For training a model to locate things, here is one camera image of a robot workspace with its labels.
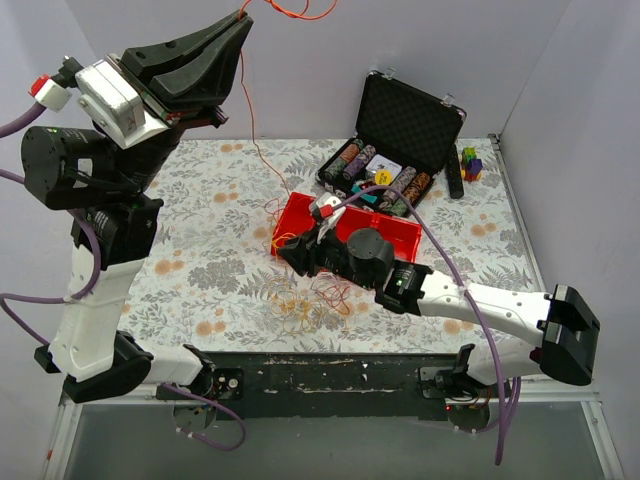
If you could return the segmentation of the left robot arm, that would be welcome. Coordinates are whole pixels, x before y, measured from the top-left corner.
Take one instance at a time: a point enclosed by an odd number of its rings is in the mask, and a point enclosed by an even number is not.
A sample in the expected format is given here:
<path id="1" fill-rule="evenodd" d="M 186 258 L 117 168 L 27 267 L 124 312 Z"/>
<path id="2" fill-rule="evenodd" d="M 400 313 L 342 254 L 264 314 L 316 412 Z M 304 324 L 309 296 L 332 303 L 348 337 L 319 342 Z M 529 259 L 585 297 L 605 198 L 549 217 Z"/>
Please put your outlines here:
<path id="1" fill-rule="evenodd" d="M 138 341 L 119 322 L 158 229 L 163 203 L 147 189 L 187 130 L 226 122 L 221 107 L 252 25 L 236 11 L 90 65 L 68 58 L 32 86 L 40 106 L 59 110 L 76 98 L 92 122 L 88 129 L 33 126 L 21 142 L 26 190 L 74 217 L 61 323 L 35 358 L 64 375 L 64 392 L 77 403 L 143 384 L 178 385 L 193 400 L 212 390 L 212 365 L 195 347 Z"/>

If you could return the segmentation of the red compartment tray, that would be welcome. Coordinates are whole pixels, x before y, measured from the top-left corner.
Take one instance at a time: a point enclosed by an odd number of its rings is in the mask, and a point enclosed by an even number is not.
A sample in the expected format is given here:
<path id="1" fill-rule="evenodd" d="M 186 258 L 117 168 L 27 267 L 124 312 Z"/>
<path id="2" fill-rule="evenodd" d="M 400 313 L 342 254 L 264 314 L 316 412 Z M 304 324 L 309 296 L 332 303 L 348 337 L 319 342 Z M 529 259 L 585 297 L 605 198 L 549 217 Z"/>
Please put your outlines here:
<path id="1" fill-rule="evenodd" d="M 299 192 L 293 192 L 282 209 L 272 235 L 271 255 L 277 256 L 276 250 L 286 240 L 312 229 L 315 220 L 311 209 L 316 198 Z M 347 206 L 335 227 L 338 239 L 346 242 L 349 236 L 360 228 L 375 228 L 384 240 L 394 246 L 395 256 L 404 261 L 416 260 L 417 250 L 421 242 L 422 228 L 402 218 L 391 217 L 353 206 Z"/>

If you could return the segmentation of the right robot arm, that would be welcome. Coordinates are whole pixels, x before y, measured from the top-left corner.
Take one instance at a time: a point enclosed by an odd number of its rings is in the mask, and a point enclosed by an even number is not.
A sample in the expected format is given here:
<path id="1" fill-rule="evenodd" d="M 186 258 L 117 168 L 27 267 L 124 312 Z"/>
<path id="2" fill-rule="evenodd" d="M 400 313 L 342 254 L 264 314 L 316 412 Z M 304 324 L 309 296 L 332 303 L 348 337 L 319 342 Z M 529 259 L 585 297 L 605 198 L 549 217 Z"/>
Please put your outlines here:
<path id="1" fill-rule="evenodd" d="M 462 347 L 445 383 L 475 397 L 499 376 L 544 374 L 575 386 L 592 382 L 601 324 L 573 287 L 552 293 L 517 292 L 471 283 L 466 288 L 426 265 L 402 261 L 374 228 L 335 234 L 308 231 L 278 248 L 277 254 L 300 276 L 327 270 L 375 293 L 375 301 L 398 314 L 442 317 L 486 324 L 508 334 L 493 347 Z"/>

